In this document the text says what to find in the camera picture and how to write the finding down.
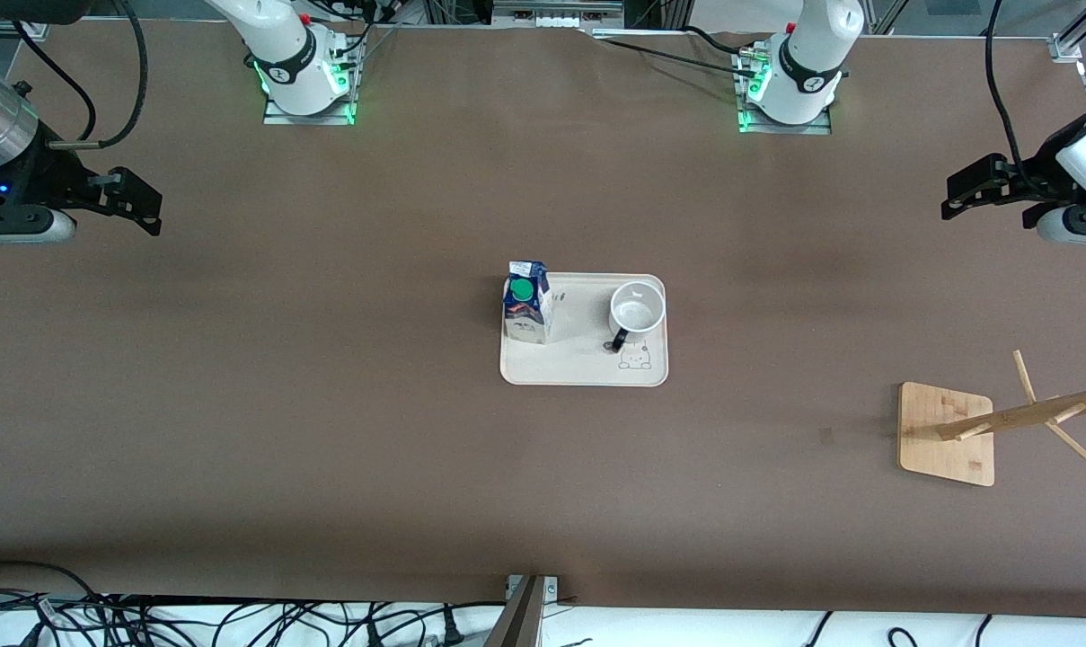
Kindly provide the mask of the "white cup black handle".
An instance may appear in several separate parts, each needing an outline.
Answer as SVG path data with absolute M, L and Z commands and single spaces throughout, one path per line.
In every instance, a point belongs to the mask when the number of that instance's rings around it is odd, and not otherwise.
M 617 287 L 609 302 L 611 337 L 604 348 L 618 353 L 629 342 L 637 342 L 660 331 L 667 314 L 662 287 L 655 282 L 628 281 Z

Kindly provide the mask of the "blue milk carton green cap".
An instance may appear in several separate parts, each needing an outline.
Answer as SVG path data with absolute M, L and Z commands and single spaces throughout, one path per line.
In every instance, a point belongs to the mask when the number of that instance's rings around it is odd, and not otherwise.
M 503 288 L 503 331 L 510 340 L 543 345 L 553 321 L 553 290 L 541 261 L 512 261 Z

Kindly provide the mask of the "wooden cup rack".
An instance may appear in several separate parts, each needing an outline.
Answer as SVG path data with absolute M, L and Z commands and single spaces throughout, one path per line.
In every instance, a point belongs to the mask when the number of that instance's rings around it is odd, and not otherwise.
M 1014 350 L 1013 360 L 1026 396 L 1015 408 L 995 410 L 987 396 L 948 388 L 919 382 L 898 386 L 896 464 L 912 474 L 990 487 L 995 483 L 994 440 L 1030 427 L 1052 431 L 1086 462 L 1085 447 L 1064 429 L 1066 421 L 1086 415 L 1086 390 L 1039 399 L 1020 350 Z

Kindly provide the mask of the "white rectangular tin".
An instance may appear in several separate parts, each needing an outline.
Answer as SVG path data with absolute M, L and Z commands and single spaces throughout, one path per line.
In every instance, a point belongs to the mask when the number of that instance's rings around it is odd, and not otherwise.
M 535 344 L 500 339 L 500 371 L 519 386 L 660 386 L 669 376 L 668 324 L 617 353 L 604 345 L 613 340 L 609 302 L 615 290 L 642 281 L 665 290 L 651 274 L 548 274 L 554 316 L 548 342 Z

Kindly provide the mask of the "white power strip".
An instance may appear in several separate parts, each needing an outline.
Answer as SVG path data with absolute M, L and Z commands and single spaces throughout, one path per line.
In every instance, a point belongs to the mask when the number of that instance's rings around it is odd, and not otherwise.
M 490 0 L 498 28 L 623 29 L 623 0 Z

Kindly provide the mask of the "aluminium corner bracket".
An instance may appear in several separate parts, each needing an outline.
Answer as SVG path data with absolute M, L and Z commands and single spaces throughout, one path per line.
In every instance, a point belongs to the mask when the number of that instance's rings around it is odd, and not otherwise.
M 1048 37 L 1049 58 L 1056 63 L 1081 61 L 1081 45 L 1086 38 L 1086 5 L 1060 30 Z

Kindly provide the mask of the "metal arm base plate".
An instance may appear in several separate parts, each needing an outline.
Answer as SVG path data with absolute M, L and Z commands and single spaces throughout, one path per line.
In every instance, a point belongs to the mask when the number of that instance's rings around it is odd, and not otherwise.
M 266 94 L 263 122 L 292 126 L 352 126 L 357 120 L 361 58 L 313 58 L 296 69 L 291 83 L 287 71 L 258 73 L 260 88 Z
M 770 118 L 756 99 L 762 93 L 769 83 L 772 71 L 763 58 L 757 55 L 731 55 L 733 68 L 749 71 L 752 76 L 733 76 L 733 90 L 736 96 L 738 115 L 738 131 L 741 134 L 775 134 L 828 136 L 833 132 L 833 122 L 829 107 L 823 107 L 815 120 L 804 124 L 788 124 Z

